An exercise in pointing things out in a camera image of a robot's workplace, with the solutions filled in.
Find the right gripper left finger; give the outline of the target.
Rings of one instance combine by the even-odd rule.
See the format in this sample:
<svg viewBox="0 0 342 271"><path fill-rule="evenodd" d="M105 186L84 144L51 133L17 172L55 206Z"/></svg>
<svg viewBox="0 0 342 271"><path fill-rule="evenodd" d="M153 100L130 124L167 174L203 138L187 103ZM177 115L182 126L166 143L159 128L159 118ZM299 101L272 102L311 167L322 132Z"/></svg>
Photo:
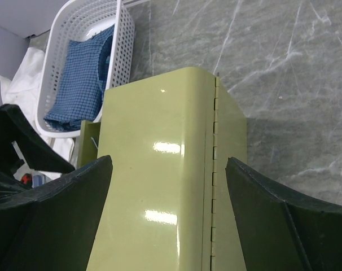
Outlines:
<svg viewBox="0 0 342 271"><path fill-rule="evenodd" d="M86 270L112 170L102 156L0 199L0 270Z"/></svg>

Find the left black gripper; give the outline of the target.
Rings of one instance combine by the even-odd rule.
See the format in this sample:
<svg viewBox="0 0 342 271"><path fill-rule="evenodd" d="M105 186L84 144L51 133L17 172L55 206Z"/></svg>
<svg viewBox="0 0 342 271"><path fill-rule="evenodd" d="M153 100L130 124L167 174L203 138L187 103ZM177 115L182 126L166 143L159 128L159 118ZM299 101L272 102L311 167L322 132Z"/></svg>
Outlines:
<svg viewBox="0 0 342 271"><path fill-rule="evenodd" d="M15 177L23 166L35 171L71 173L74 166L36 133L15 104L0 106L0 203L27 203L30 189Z"/></svg>

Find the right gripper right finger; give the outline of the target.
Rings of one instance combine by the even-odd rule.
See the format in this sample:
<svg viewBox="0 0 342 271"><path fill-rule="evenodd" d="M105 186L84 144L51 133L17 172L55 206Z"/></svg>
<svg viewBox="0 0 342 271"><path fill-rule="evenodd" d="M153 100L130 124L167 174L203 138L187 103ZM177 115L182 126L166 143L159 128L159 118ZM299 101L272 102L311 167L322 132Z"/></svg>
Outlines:
<svg viewBox="0 0 342 271"><path fill-rule="evenodd" d="M236 158L228 159L226 178L247 270L342 270L342 206Z"/></svg>

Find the white cloth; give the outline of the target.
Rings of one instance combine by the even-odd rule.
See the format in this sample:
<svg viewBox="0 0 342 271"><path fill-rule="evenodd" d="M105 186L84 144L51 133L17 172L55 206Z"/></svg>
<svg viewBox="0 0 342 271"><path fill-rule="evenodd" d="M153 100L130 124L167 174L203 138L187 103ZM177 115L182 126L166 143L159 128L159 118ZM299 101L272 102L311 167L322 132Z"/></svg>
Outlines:
<svg viewBox="0 0 342 271"><path fill-rule="evenodd" d="M71 160L74 140L71 138L51 138L41 135L36 127L37 105L40 95L42 67L45 53L35 47L29 47L15 76L9 80L0 76L1 99L3 104L17 104L26 119L41 138L62 158ZM49 182L61 176L61 173L36 173Z"/></svg>

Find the olive green metal drawer box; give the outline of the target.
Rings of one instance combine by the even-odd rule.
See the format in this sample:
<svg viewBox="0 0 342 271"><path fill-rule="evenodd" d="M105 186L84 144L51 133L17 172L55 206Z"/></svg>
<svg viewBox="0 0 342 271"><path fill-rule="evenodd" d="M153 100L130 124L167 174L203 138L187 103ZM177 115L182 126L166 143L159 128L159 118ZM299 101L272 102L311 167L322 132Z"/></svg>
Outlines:
<svg viewBox="0 0 342 271"><path fill-rule="evenodd" d="M247 122L220 78L187 67L105 93L113 172L88 270L245 270L226 182Z"/></svg>

